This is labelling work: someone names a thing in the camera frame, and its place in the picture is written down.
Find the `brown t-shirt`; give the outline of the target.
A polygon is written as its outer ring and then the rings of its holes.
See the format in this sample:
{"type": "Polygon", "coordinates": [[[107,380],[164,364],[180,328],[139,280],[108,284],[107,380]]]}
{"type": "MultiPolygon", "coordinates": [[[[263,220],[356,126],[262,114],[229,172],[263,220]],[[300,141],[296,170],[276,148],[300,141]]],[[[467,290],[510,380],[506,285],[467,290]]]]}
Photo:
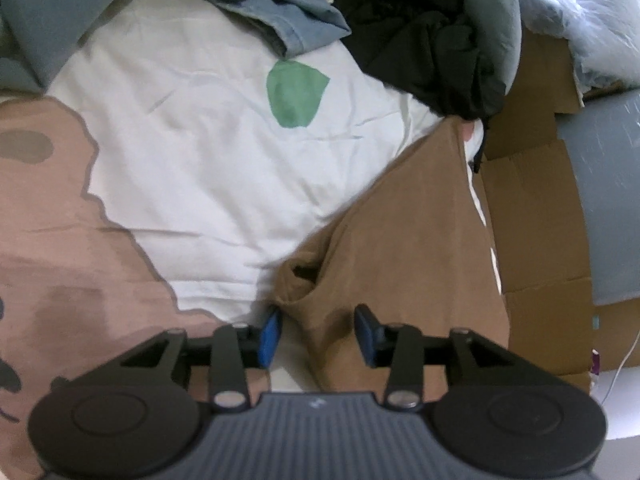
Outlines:
{"type": "Polygon", "coordinates": [[[466,327],[508,344],[492,237],[469,180],[471,131],[444,119],[281,264],[272,298],[299,325],[322,390],[384,390],[386,374],[364,364],[352,326],[360,304],[384,324],[439,337],[466,327]]]}

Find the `brown cardboard sheet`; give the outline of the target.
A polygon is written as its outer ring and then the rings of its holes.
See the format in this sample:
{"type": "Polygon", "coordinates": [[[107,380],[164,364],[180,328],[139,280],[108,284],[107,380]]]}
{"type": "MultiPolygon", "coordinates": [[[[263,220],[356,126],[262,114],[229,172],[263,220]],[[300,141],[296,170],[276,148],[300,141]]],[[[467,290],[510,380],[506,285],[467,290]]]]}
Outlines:
{"type": "Polygon", "coordinates": [[[480,180],[510,349],[591,392],[593,350],[615,335],[627,349],[636,333],[596,319],[584,213],[555,121],[581,109],[567,42],[523,32],[513,86],[488,126],[480,180]]]}

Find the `cream cartoon print blanket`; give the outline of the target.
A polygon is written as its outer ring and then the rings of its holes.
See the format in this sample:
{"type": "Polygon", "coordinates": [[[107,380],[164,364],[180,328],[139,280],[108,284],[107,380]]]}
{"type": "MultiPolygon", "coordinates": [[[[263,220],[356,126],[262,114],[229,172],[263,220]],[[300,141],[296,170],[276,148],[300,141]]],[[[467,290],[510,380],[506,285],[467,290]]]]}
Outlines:
{"type": "Polygon", "coordinates": [[[1,474],[50,385],[173,325],[248,321],[274,271],[437,117],[340,44],[281,61],[214,6],[134,0],[1,107],[1,474]]]}

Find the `black crumpled garment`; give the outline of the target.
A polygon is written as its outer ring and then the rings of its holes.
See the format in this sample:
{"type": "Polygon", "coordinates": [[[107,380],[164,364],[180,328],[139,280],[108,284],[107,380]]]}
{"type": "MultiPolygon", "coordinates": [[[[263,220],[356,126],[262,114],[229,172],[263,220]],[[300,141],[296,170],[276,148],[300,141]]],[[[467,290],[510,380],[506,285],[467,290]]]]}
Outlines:
{"type": "Polygon", "coordinates": [[[506,85],[480,45],[465,0],[334,0],[352,33],[343,44],[363,73],[442,115],[488,119],[506,85]]]}

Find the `grey neck pillow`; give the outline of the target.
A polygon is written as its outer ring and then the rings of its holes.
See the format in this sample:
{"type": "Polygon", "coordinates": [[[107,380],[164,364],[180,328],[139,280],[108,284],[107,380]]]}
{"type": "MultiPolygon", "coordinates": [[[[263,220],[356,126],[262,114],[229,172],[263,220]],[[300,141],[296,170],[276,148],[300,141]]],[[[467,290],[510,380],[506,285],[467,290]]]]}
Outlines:
{"type": "Polygon", "coordinates": [[[480,48],[509,92],[513,86],[522,44],[518,0],[465,0],[465,10],[478,29],[480,48]]]}

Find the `white pillow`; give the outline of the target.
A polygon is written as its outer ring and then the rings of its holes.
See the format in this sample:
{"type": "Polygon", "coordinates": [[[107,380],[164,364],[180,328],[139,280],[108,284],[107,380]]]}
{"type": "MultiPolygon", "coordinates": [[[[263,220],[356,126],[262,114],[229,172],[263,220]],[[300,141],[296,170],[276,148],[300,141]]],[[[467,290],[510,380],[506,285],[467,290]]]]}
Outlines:
{"type": "Polygon", "coordinates": [[[639,85],[639,0],[520,0],[525,26],[565,39],[582,91],[639,85]]]}

